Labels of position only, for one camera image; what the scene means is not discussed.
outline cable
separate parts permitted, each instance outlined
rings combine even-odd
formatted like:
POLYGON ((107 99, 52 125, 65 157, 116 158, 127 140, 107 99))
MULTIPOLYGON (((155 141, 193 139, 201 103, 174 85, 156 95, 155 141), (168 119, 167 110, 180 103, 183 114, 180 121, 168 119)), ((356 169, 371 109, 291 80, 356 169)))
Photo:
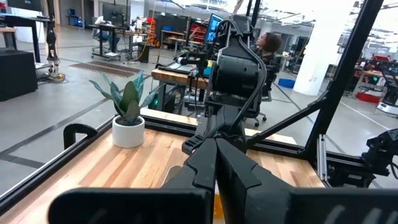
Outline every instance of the cable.
POLYGON ((235 118, 234 122, 232 123, 231 127, 229 130, 232 130, 236 125, 238 125, 239 121, 242 120, 244 113, 247 111, 247 109, 249 108, 249 106, 254 103, 254 99, 255 97, 260 94, 261 88, 267 78, 267 68, 265 63, 261 60, 261 58, 256 55, 252 50, 249 49, 249 47, 242 41, 242 32, 239 30, 238 26, 236 25, 235 21, 231 21, 229 19, 225 19, 223 21, 221 21, 218 24, 218 28, 217 28, 217 33, 216 33, 216 37, 218 37, 218 32, 219 29, 221 27, 221 24, 224 22, 229 22, 232 26, 234 26, 234 28, 236 29, 237 32, 237 36, 238 36, 238 40, 239 40, 239 44, 240 46, 246 51, 246 53, 248 53, 253 59, 257 60, 258 64, 260 65, 260 69, 261 69, 261 75, 259 77, 259 82, 257 83, 256 88, 254 89, 252 95, 249 97, 249 99, 247 100, 247 102, 243 105, 242 109, 240 110, 240 112, 238 113, 237 117, 235 118))

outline black cabinet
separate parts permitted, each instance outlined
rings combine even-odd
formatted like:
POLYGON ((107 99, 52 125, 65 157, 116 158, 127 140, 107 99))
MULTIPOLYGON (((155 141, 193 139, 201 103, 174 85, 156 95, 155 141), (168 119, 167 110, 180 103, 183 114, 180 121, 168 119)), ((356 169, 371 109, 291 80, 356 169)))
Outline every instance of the black cabinet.
POLYGON ((37 89, 33 53, 20 50, 0 50, 0 101, 5 101, 37 89))

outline snake plant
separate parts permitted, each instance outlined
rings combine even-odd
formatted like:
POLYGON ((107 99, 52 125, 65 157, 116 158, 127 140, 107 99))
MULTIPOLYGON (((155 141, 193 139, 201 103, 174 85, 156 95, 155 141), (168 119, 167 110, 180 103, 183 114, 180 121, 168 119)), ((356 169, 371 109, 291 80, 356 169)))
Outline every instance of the snake plant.
POLYGON ((94 87, 101 92, 101 94, 114 102, 114 107, 121 119, 116 122, 123 126, 134 126, 139 124, 138 116, 140 115, 140 109, 148 106, 155 98, 156 91, 159 86, 149 93, 144 101, 139 105, 141 100, 142 92, 144 91, 144 74, 143 71, 138 73, 138 76, 133 81, 128 81, 124 87, 123 95, 121 90, 116 86, 114 82, 111 82, 106 75, 102 74, 106 83, 111 89, 111 93, 104 91, 98 83, 93 80, 89 80, 94 87))

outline black metal frame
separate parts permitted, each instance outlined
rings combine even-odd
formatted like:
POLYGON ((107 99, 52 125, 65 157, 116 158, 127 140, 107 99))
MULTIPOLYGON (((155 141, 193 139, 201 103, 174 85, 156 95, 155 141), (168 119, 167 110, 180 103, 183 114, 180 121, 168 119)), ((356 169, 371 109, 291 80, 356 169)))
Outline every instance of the black metal frame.
MULTIPOLYGON (((338 106, 338 102, 343 94, 345 83, 349 79, 349 76, 346 74, 353 73, 354 63, 359 57, 359 53, 366 41, 381 5, 382 0, 365 0, 363 8, 359 13, 357 23, 350 35, 347 48, 343 52, 336 72, 335 81, 333 82, 330 91, 325 93, 318 101, 310 104, 306 109, 283 120, 262 134, 248 137, 249 148, 256 151, 304 159, 309 161, 313 167, 316 167, 316 156, 314 156, 316 154, 316 146, 313 144, 316 142, 319 134, 326 134, 331 119, 338 106), (268 139, 264 140, 265 137, 274 134, 278 130, 281 130, 299 119, 308 116, 316 110, 320 110, 320 112, 305 147, 271 141, 268 139)), ((146 120, 146 128, 186 137, 192 137, 197 128, 195 125, 183 124, 176 121, 150 116, 143 116, 143 118, 146 120)), ((47 180, 52 174, 61 169, 67 162, 102 136, 102 134, 111 128, 112 119, 113 118, 107 120, 107 122, 97 129, 83 126, 81 124, 69 125, 64 131, 64 145, 69 147, 65 149, 63 154, 46 163, 42 168, 6 192, 0 198, 0 215, 31 193, 42 182, 47 180), (86 133, 87 136, 81 141, 75 142, 75 133, 82 132, 86 133)), ((348 156, 334 152, 327 152, 326 160, 329 167, 329 175, 331 176, 329 181, 326 180, 323 182, 327 187, 342 186, 345 184, 368 187, 370 181, 374 178, 373 174, 389 174, 387 169, 376 169, 374 167, 367 166, 362 158, 358 156, 348 156)))

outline white plant pot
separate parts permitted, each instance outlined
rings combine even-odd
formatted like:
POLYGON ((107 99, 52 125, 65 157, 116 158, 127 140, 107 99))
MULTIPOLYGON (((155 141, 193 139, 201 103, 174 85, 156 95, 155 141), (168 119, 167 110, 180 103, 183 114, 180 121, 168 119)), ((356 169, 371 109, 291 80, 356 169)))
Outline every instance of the white plant pot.
POLYGON ((141 124, 135 126, 123 126, 116 122, 120 116, 113 118, 112 138, 113 144, 123 148, 132 148, 144 142, 145 120, 140 116, 141 124))

